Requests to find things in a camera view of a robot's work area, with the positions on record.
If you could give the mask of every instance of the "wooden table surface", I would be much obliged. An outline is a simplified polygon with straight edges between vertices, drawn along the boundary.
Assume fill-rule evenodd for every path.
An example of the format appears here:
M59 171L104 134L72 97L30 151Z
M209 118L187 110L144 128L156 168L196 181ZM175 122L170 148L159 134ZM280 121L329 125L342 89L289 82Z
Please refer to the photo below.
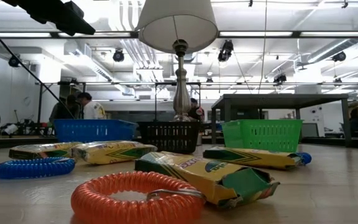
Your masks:
M196 153L207 147L199 147ZM207 205L196 223L358 223L358 149L302 145L300 150L313 156L311 164L290 172L269 170L282 183L275 195L227 211ZM0 162L9 160L7 155L8 149L0 149ZM133 162L106 166L81 162L69 175L0 180L0 223L80 224L70 207L75 187L133 168ZM144 195L126 192L115 197L137 200Z

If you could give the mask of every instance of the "orange coil keychain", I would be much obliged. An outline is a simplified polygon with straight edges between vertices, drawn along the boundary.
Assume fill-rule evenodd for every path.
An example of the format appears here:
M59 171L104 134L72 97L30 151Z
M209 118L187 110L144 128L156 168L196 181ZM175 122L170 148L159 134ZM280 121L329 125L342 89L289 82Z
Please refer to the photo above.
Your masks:
M147 200L121 201L111 194L134 191ZM204 195L185 181L155 172L111 174L79 185L71 196L75 215L88 224L183 224L200 217Z

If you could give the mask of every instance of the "lamp base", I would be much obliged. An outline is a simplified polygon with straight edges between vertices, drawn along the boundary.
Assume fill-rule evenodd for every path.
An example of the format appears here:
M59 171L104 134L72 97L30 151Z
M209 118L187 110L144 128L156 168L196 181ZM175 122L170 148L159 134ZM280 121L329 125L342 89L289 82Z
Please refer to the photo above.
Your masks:
M191 119L187 116L187 114L176 114L173 117L173 121L190 122Z
M173 97L173 110L176 112L174 121L191 121L187 113L191 109L190 96L186 88L186 70L183 68L184 59L183 56L186 54L186 49L188 47L186 41L177 40L173 43L172 47L175 49L179 66L178 70L175 72L177 75L177 90L175 96Z

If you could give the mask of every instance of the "yellow crayon box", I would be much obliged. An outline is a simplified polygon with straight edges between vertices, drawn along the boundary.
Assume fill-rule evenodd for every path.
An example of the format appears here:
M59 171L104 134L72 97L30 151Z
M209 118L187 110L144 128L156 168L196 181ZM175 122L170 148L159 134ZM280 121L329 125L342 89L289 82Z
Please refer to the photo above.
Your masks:
M135 170L158 172L189 182L207 201L221 208L272 196L279 182L264 171L171 152L151 152L135 162Z
M104 165L132 161L157 148L134 141L101 141L80 144L71 149L72 156L90 164Z
M216 146L205 150L203 157L244 166L268 169L284 170L303 165L302 158L298 154L287 152L270 152L257 149L233 149Z
M33 144L15 146L9 150L12 159L40 159L46 157L70 157L70 149L81 142L63 142L54 144Z

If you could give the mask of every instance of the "green plastic basket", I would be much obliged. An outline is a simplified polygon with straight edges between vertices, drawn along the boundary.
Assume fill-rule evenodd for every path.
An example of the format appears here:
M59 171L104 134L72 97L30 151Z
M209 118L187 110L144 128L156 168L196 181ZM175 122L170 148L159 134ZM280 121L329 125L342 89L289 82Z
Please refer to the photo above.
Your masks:
M237 120L222 124L226 147L296 152L302 120Z

